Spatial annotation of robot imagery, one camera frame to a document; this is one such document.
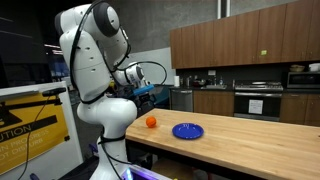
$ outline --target oven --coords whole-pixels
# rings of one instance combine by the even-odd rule
[[[236,85],[234,117],[278,122],[282,91],[279,82],[247,82]]]

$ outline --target wooden countertop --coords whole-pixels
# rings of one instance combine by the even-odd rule
[[[149,115],[157,118],[155,128],[145,124]],[[173,136],[172,128],[185,122],[202,126],[203,136]],[[319,127],[153,109],[129,126],[126,138],[265,179],[320,177]]]

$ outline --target blue object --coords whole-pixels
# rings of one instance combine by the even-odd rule
[[[203,135],[203,128],[193,123],[181,123],[173,127],[172,133],[182,139],[197,139]]]
[[[145,87],[143,87],[143,88],[135,89],[135,90],[133,91],[133,94],[134,94],[135,96],[138,96],[138,95],[143,94],[143,93],[145,93],[145,92],[151,91],[153,88],[154,88],[154,85],[153,85],[153,84],[150,84],[150,85],[145,86]]]

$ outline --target white machine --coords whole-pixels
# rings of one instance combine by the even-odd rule
[[[119,85],[135,84],[137,94],[153,86],[146,83],[139,64],[119,69],[130,45],[115,10],[105,1],[63,11],[56,16],[55,26],[71,82],[80,94],[78,116],[104,127],[97,140],[99,165],[91,179],[130,179],[124,177],[128,174],[124,135],[136,119],[137,107],[127,99],[106,97],[105,90],[111,78]]]

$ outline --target cabinet door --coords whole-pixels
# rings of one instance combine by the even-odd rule
[[[313,0],[299,0],[287,4],[282,62],[305,60],[312,6]]]
[[[212,114],[212,93],[206,91],[194,91],[193,110],[195,113]]]
[[[320,59],[320,1],[315,0],[313,3],[313,11],[311,25],[309,31],[309,41],[307,48],[306,60]]]
[[[185,68],[195,67],[194,25],[181,28],[182,59]]]
[[[214,115],[233,117],[234,93],[231,92],[213,92]]]
[[[281,99],[280,122],[304,124],[308,95],[284,94]]]
[[[195,67],[213,66],[213,21],[195,25]]]
[[[308,96],[305,125],[320,126],[320,94]]]
[[[258,63],[281,61],[286,5],[260,10],[258,34]]]
[[[171,65],[173,69],[183,68],[181,28],[170,31]]]
[[[236,16],[214,21],[213,59],[216,66],[233,65],[235,62],[236,22]]]
[[[258,42],[259,11],[237,16],[236,65],[255,64]]]

